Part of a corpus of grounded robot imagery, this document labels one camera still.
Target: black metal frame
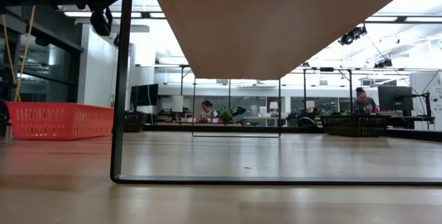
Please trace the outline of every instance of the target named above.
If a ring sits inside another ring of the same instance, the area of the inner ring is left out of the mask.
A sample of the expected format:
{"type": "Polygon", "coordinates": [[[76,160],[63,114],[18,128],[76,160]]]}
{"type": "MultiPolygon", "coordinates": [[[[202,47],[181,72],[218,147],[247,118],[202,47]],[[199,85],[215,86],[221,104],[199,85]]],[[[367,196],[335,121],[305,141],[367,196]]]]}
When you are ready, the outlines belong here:
{"type": "MultiPolygon", "coordinates": [[[[193,107],[192,107],[192,116],[195,116],[195,95],[196,95],[196,77],[193,80],[193,107]]],[[[229,79],[229,109],[230,109],[230,97],[231,97],[231,80],[229,79]]],[[[281,108],[281,79],[278,80],[278,104],[281,108]]],[[[226,135],[195,135],[195,122],[192,121],[192,137],[193,138],[281,138],[281,113],[278,114],[278,135],[277,136],[226,136],[226,135]]]]}
{"type": "Polygon", "coordinates": [[[128,68],[132,0],[122,2],[122,24],[117,63],[115,114],[110,161],[110,179],[115,183],[175,185],[388,185],[441,186],[442,178],[268,178],[199,176],[130,176],[122,174],[124,100],[128,68]]]}

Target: dark hair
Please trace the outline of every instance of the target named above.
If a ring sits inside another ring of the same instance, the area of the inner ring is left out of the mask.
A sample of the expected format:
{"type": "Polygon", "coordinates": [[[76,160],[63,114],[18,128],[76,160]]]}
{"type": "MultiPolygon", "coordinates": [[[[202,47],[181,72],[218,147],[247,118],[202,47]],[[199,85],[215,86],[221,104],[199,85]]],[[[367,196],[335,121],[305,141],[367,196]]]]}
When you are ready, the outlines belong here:
{"type": "Polygon", "coordinates": [[[361,87],[356,89],[356,95],[360,95],[361,93],[365,93],[365,90],[361,87]]]}
{"type": "Polygon", "coordinates": [[[205,106],[208,106],[208,107],[212,107],[213,106],[213,104],[210,103],[210,101],[208,101],[208,100],[203,101],[201,104],[203,104],[205,106]]]}

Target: person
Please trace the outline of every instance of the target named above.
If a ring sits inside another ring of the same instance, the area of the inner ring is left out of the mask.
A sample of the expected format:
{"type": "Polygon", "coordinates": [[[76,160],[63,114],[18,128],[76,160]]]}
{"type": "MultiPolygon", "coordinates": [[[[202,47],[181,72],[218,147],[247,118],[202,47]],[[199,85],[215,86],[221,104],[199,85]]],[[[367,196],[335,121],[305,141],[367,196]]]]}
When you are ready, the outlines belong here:
{"type": "Polygon", "coordinates": [[[201,122],[208,122],[208,123],[216,123],[218,122],[218,113],[217,111],[213,110],[213,104],[210,103],[210,101],[205,100],[201,103],[202,112],[200,121],[201,122]]]}
{"type": "Polygon", "coordinates": [[[363,88],[358,87],[356,89],[356,100],[353,102],[353,109],[362,109],[366,113],[374,113],[376,109],[376,103],[372,97],[367,97],[363,88]]]}

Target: ceiling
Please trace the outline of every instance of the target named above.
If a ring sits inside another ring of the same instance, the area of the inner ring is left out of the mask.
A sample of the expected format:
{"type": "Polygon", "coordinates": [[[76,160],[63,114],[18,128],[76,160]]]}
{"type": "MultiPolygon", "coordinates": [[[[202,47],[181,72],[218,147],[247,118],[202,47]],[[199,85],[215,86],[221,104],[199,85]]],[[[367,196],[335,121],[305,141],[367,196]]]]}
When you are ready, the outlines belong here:
{"type": "MultiPolygon", "coordinates": [[[[121,1],[112,5],[113,11],[119,9],[121,1]]],[[[133,11],[161,11],[161,8],[157,0],[133,0],[133,11]]],[[[442,0],[394,0],[375,15],[442,16],[442,0]]],[[[172,57],[169,63],[185,63],[184,54],[166,20],[133,19],[132,24],[150,27],[149,35],[162,62],[172,57]]],[[[314,55],[309,60],[310,65],[372,67],[381,58],[379,51],[386,57],[407,57],[414,48],[442,39],[442,24],[367,24],[366,27],[367,36],[349,46],[341,46],[335,41],[314,55]]]]}

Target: black basket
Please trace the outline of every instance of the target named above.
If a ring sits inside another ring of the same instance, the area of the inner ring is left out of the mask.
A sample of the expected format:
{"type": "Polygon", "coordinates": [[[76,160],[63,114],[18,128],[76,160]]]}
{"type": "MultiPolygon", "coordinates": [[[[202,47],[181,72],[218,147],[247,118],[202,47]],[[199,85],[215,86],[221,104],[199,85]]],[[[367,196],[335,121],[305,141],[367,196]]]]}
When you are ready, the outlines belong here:
{"type": "Polygon", "coordinates": [[[387,129],[389,116],[321,116],[325,133],[349,137],[379,137],[387,129]]]}
{"type": "Polygon", "coordinates": [[[124,114],[124,132],[143,131],[146,124],[147,114],[145,113],[125,113],[124,114]]]}

